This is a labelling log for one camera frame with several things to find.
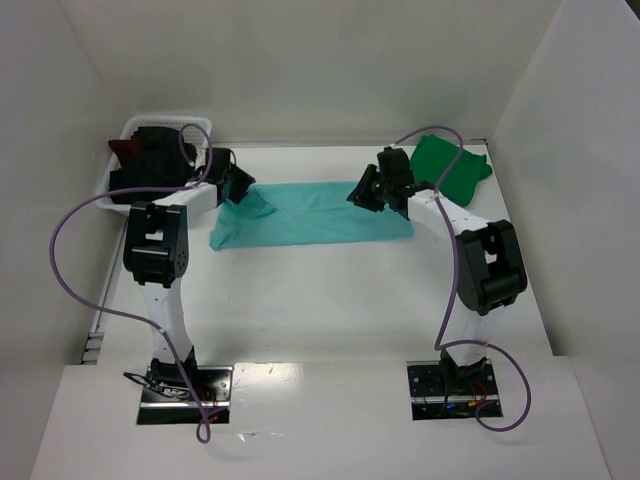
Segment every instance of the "white wall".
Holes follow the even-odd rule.
[[[232,141],[493,130],[558,0],[60,0],[119,106]]]
[[[47,0],[2,1],[0,91],[0,472],[13,480],[29,477],[63,366],[79,361],[93,318],[57,287],[49,235],[92,191],[123,118]],[[91,209],[61,238],[64,272],[94,299],[120,223]]]
[[[640,444],[639,48],[624,0],[564,0],[489,142],[556,351],[582,354],[616,479],[637,478]]]

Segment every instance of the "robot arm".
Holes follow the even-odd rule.
[[[411,220],[449,239],[435,202],[433,185],[415,182],[404,150],[388,147],[369,165],[347,200],[377,212],[388,205]],[[491,327],[505,307],[527,287],[527,277],[515,230],[506,220],[489,222],[440,197],[451,219],[460,257],[460,283],[452,319],[455,339],[488,342]],[[485,360],[486,347],[459,345],[447,350],[455,368],[464,374]]]
[[[193,343],[184,323],[181,277],[189,263],[188,225],[225,200],[240,202],[255,179],[230,161],[231,151],[214,149],[208,178],[192,189],[131,206],[124,266],[140,285],[151,320],[161,325],[190,376],[197,370]],[[175,360],[162,335],[152,329],[151,375],[180,382]]]

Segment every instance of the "metal base plate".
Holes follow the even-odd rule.
[[[229,423],[233,367],[199,366],[198,375],[197,384],[201,385],[198,393],[205,409],[211,410],[213,414],[214,408],[223,408],[210,417],[210,422]],[[166,398],[146,388],[142,389],[138,425],[197,424],[200,419],[195,402]]]
[[[411,362],[407,364],[409,391],[411,393],[411,411],[414,420],[441,420],[454,418],[472,418],[477,406],[469,405],[474,399],[484,397],[495,400],[480,411],[481,417],[502,417],[500,396],[496,385],[493,366],[487,362],[477,382],[470,382],[459,391],[451,392],[444,405],[444,382],[440,376],[439,362]]]

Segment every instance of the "black bracket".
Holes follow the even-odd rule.
[[[498,385],[490,362],[483,362],[473,375],[457,381],[443,374],[444,362],[407,365],[414,420],[473,418],[478,405],[484,401],[491,403],[482,408],[480,417],[502,417]],[[483,399],[484,395],[492,396],[492,399]]]
[[[197,378],[198,364],[196,363],[195,349],[191,349],[185,361],[182,362],[182,366],[187,372],[189,379],[196,384],[195,379]],[[157,358],[154,358],[151,360],[149,374],[157,382],[166,382],[174,385],[184,384],[180,371],[175,363],[163,363]]]
[[[147,238],[157,231],[162,231],[162,240]],[[140,285],[152,282],[171,287],[189,263],[186,207],[149,202],[131,205],[123,261]]]
[[[409,197],[433,185],[415,181],[409,157],[401,148],[386,147],[378,153],[378,167],[367,166],[347,201],[372,212],[381,212],[388,204],[391,210],[409,219]]]
[[[231,162],[231,156],[234,154],[230,149],[214,147],[212,151],[211,168],[204,180],[218,187],[218,205],[225,200],[240,203],[247,195],[247,189],[252,183],[255,183],[256,179]],[[205,167],[199,167],[196,170],[196,178],[202,174],[204,169]]]
[[[456,241],[460,255],[458,296],[468,309],[486,315],[494,308],[511,305],[527,288],[518,238],[507,220],[462,232]],[[487,255],[495,259],[489,262]]]
[[[440,370],[440,376],[444,382],[449,385],[452,392],[457,392],[476,378],[484,369],[487,363],[486,357],[478,360],[472,365],[458,366],[449,355],[449,352],[442,350],[440,352],[440,362],[438,368]]]

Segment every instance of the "fabric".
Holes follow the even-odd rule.
[[[142,150],[140,139],[133,135],[130,140],[109,140],[109,146],[122,168],[127,168]]]
[[[416,181],[427,181],[435,185],[457,152],[457,145],[440,137],[422,137],[411,155],[411,171]],[[491,173],[493,170],[487,165],[486,155],[474,155],[465,150],[442,182],[440,190],[452,202],[466,207],[471,203],[478,183]]]
[[[225,248],[354,243],[407,238],[411,222],[390,210],[347,202],[355,182],[253,185],[239,204],[220,207],[209,245]]]
[[[109,191],[129,187],[180,187],[193,176],[193,167],[180,151],[178,130],[167,127],[140,127],[133,136],[139,143],[135,158],[109,176]],[[185,143],[189,159],[196,158],[196,148]],[[138,200],[152,201],[166,193],[145,192],[116,195],[113,203],[130,205]]]

